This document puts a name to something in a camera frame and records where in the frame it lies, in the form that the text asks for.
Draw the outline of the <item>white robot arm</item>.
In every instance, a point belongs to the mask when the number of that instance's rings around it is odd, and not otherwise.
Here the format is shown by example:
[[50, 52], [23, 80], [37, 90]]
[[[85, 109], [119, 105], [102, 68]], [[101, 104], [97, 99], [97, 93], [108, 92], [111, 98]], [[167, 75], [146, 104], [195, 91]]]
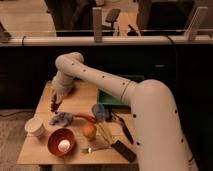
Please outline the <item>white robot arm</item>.
[[136, 83], [93, 69], [78, 52], [57, 57], [55, 65], [52, 84], [58, 103], [71, 91], [73, 79], [80, 78], [131, 107], [139, 171], [199, 171], [174, 96], [164, 83], [155, 79]]

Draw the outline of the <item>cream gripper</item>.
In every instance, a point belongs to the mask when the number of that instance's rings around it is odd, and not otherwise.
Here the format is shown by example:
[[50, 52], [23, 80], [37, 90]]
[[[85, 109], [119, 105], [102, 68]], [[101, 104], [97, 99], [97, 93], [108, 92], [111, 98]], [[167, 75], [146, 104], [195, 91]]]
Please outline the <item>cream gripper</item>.
[[53, 96], [51, 103], [61, 104], [62, 100], [71, 92], [73, 88], [73, 80], [59, 80], [56, 77], [52, 80]]

